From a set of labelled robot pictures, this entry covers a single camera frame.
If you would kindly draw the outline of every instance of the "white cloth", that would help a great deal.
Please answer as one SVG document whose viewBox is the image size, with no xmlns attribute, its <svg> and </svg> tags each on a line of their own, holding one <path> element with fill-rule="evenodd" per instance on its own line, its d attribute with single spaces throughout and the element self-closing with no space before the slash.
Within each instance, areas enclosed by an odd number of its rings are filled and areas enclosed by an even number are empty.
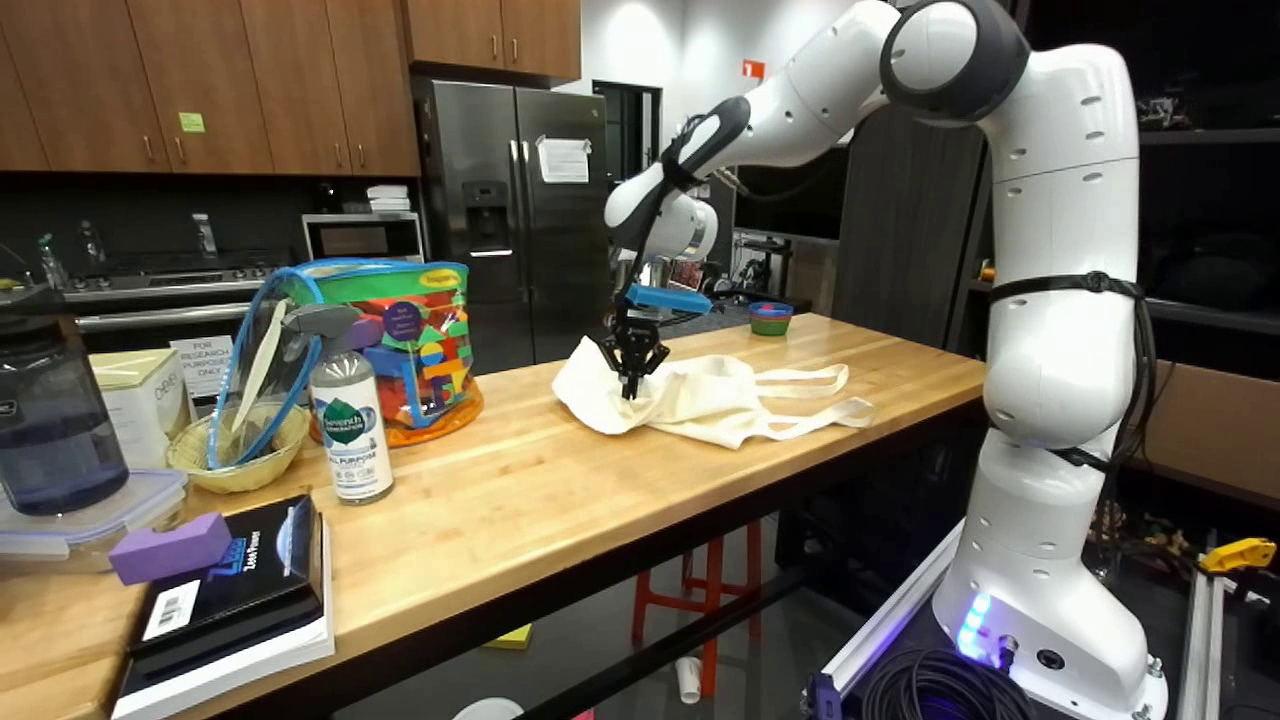
<svg viewBox="0 0 1280 720">
<path fill-rule="evenodd" d="M 811 416 L 777 416 L 768 397 L 837 397 L 849 385 L 849 366 L 758 373 L 736 355 L 670 362 L 639 381 L 638 400 L 626 400 L 619 377 L 593 342 L 582 342 L 553 381 L 555 400 L 593 431 L 626 437 L 639 425 L 691 437 L 721 448 L 741 448 L 752 437 L 797 440 L 829 425 L 859 430 L 864 400 L 840 400 Z"/>
</svg>

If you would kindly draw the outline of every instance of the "refrigerator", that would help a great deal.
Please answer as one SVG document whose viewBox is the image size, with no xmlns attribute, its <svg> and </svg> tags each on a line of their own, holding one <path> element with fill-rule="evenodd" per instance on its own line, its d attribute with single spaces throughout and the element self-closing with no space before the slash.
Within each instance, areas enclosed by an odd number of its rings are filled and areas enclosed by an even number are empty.
<svg viewBox="0 0 1280 720">
<path fill-rule="evenodd" d="M 420 86 L 425 209 L 435 260 L 472 268 L 478 367 L 565 362 L 609 313 L 604 100 Z"/>
</svg>

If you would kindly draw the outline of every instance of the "kitchen cabinet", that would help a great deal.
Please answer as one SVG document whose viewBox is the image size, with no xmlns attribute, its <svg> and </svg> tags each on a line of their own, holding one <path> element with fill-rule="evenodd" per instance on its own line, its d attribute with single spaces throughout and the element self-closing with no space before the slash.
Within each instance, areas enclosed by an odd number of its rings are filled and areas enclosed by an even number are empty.
<svg viewBox="0 0 1280 720">
<path fill-rule="evenodd" d="M 0 34 L 0 173 L 43 170 L 41 138 Z"/>
<path fill-rule="evenodd" d="M 401 0 L 330 0 L 349 173 L 417 177 L 417 121 Z"/>
<path fill-rule="evenodd" d="M 277 173 L 346 173 L 349 129 L 315 0 L 239 0 Z"/>
<path fill-rule="evenodd" d="M 410 0 L 411 59 L 582 75 L 582 0 Z"/>
<path fill-rule="evenodd" d="M 0 0 L 0 34 L 41 138 L 24 138 L 3 100 L 3 133 L 18 129 L 3 144 L 43 150 L 56 173 L 167 170 L 126 0 Z"/>
<path fill-rule="evenodd" d="M 129 0 L 175 173 L 271 173 L 239 4 Z"/>
</svg>

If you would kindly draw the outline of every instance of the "box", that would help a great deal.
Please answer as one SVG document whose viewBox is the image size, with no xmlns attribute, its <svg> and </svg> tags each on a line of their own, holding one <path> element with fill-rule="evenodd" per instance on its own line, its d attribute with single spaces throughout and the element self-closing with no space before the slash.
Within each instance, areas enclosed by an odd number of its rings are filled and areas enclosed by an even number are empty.
<svg viewBox="0 0 1280 720">
<path fill-rule="evenodd" d="M 1142 465 L 1209 494 L 1280 510 L 1280 385 L 1161 366 Z"/>
<path fill-rule="evenodd" d="M 167 437 L 188 420 L 172 348 L 93 352 L 89 366 L 103 392 L 126 465 L 138 474 L 165 467 Z"/>
</svg>

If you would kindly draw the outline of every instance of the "cable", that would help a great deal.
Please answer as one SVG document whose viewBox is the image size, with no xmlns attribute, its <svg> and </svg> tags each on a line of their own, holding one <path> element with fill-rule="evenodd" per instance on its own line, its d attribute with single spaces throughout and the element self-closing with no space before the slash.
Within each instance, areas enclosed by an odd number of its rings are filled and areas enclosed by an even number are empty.
<svg viewBox="0 0 1280 720">
<path fill-rule="evenodd" d="M 900 648 L 870 677 L 859 720 L 928 720 L 928 709 L 948 704 L 948 715 L 1031 720 L 1027 696 L 980 661 L 940 643 Z"/>
</svg>

